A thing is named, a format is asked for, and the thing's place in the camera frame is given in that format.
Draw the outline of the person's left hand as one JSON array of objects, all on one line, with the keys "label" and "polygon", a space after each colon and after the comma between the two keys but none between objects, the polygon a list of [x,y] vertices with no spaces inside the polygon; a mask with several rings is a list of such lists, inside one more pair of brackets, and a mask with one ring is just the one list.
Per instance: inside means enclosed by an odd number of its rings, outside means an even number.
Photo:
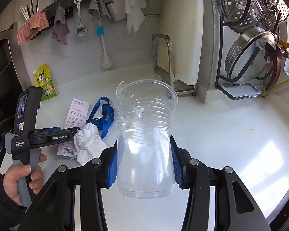
[{"label": "person's left hand", "polygon": [[3,178],[5,193],[18,206],[22,206],[21,197],[18,192],[18,181],[28,175],[31,177],[29,187],[33,190],[33,193],[38,194],[43,186],[43,171],[40,166],[31,172],[30,165],[12,165]]}]

